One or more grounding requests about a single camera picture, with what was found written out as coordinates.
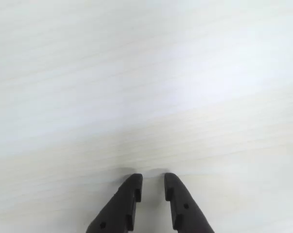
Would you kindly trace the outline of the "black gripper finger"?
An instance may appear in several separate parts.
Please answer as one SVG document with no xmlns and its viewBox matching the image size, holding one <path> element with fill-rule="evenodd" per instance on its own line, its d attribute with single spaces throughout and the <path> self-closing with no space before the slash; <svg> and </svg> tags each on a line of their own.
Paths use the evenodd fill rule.
<svg viewBox="0 0 293 233">
<path fill-rule="evenodd" d="M 134 230 L 136 204 L 141 202 L 143 176 L 130 175 L 90 223 L 87 233 L 128 233 Z"/>
<path fill-rule="evenodd" d="M 164 175 L 165 200 L 170 203 L 172 227 L 179 233 L 212 233 L 214 230 L 190 192 L 174 173 Z"/>
</svg>

